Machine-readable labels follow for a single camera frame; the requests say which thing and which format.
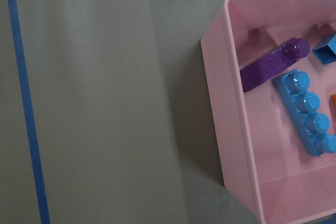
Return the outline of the pink plastic box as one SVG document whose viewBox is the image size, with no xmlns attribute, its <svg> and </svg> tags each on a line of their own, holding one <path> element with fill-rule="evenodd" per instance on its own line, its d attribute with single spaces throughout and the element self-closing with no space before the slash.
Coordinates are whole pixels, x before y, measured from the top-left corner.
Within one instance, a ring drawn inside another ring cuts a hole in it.
<svg viewBox="0 0 336 224">
<path fill-rule="evenodd" d="M 335 213 L 335 155 L 306 153 L 273 82 L 243 92 L 239 70 L 292 37 L 335 31 L 335 0 L 225 0 L 201 39 L 226 189 L 261 223 Z"/>
</svg>

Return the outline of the purple block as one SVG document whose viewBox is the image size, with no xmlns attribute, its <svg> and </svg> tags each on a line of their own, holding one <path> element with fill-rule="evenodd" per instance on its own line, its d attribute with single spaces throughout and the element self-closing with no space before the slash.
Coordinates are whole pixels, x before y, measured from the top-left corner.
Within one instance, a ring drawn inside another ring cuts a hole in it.
<svg viewBox="0 0 336 224">
<path fill-rule="evenodd" d="M 249 92 L 281 74 L 310 52 L 304 38 L 291 38 L 271 52 L 240 69 L 244 92 Z"/>
</svg>

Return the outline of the small blue block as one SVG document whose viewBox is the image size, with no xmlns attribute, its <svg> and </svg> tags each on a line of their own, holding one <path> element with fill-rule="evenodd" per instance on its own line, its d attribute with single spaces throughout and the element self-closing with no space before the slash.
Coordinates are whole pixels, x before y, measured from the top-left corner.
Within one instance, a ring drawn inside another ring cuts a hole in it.
<svg viewBox="0 0 336 224">
<path fill-rule="evenodd" d="M 323 65 L 335 62 L 335 32 L 323 37 L 312 49 L 312 53 Z"/>
</svg>

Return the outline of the long blue block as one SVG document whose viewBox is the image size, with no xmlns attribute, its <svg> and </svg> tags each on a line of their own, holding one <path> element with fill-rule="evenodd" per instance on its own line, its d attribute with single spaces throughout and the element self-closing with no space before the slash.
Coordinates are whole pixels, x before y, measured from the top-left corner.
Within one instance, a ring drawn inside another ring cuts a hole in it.
<svg viewBox="0 0 336 224">
<path fill-rule="evenodd" d="M 274 83 L 307 154 L 334 154 L 335 135 L 328 133 L 329 117 L 318 112 L 319 96 L 309 91 L 310 76 L 295 69 L 275 78 Z"/>
</svg>

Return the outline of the orange block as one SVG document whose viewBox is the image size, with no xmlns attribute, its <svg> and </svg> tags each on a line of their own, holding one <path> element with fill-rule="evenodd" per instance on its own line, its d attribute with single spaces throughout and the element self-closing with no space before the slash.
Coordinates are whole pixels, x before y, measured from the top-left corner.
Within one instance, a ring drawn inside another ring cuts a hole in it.
<svg viewBox="0 0 336 224">
<path fill-rule="evenodd" d="M 333 93 L 330 95 L 330 111 L 331 114 L 333 116 L 333 118 L 335 119 L 336 116 L 336 93 Z"/>
</svg>

